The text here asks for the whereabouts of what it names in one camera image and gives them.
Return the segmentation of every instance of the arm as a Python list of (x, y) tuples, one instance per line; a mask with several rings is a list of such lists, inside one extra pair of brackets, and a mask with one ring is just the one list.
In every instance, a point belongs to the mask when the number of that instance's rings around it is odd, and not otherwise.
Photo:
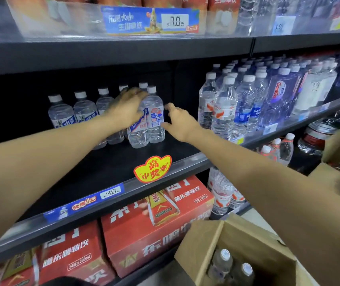
[(248, 199), (308, 272), (324, 285), (340, 285), (340, 196), (258, 153), (202, 129), (187, 111), (167, 105), (163, 127), (188, 142)]
[(0, 144), (0, 237), (50, 187), (96, 144), (141, 116), (147, 95), (124, 91), (103, 115)]

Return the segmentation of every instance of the store floor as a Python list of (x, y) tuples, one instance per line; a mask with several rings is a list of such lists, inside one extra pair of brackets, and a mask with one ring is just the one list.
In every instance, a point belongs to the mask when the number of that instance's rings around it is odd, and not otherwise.
[[(244, 219), (268, 230), (272, 233), (276, 232), (271, 226), (263, 219), (262, 216), (255, 210), (250, 209), (248, 212), (243, 214)], [(309, 275), (314, 286), (319, 286), (318, 283)], [(177, 261), (172, 261), (165, 268), (161, 269), (157, 273), (150, 276), (148, 279), (139, 284), (139, 286), (195, 286), (190, 277), (182, 269), (182, 267), (177, 263)]]

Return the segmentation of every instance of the red beverage case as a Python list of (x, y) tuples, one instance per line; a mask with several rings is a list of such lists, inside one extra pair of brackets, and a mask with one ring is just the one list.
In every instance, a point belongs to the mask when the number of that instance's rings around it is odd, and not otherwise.
[(39, 281), (35, 248), (0, 263), (0, 286), (34, 286)]
[(42, 245), (39, 285), (61, 276), (75, 277), (96, 285), (115, 278), (102, 256), (97, 222), (76, 228)]
[(101, 218), (108, 256), (120, 277), (181, 241), (210, 216), (214, 196), (196, 176)]

